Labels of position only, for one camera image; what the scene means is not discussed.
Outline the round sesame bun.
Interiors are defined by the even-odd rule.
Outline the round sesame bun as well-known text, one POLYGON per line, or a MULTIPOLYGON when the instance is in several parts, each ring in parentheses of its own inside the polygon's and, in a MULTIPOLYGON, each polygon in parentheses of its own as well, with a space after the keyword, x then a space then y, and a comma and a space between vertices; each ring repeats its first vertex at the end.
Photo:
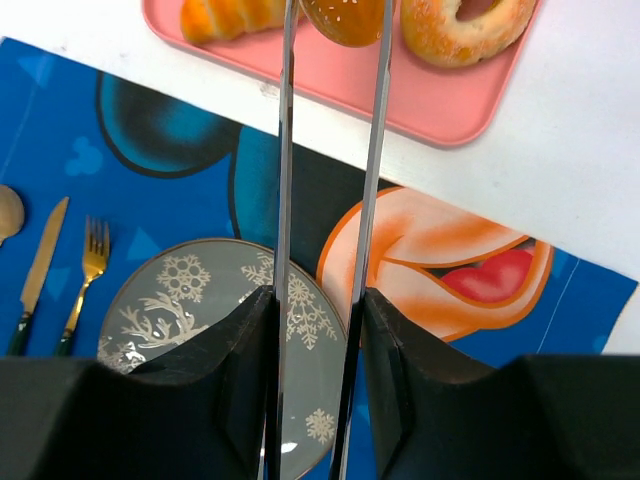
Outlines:
POLYGON ((311 0, 300 1, 304 14, 327 39, 349 48, 380 41, 391 45, 395 1, 311 0))

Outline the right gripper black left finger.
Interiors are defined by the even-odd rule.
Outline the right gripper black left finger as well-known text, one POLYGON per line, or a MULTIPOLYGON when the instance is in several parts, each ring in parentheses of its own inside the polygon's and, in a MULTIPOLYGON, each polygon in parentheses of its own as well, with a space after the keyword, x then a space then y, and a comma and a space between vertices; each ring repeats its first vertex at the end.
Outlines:
POLYGON ((270 457, 273 294, 123 374, 93 359, 1 362, 5 479, 255 479, 270 457))

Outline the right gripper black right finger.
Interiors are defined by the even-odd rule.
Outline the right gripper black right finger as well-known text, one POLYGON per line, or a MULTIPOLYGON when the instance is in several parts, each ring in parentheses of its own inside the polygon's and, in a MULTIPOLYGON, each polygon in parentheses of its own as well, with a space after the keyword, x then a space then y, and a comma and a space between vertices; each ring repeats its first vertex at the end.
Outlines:
POLYGON ((362 347, 381 479, 635 479, 639 360, 479 362, 365 295, 362 347))

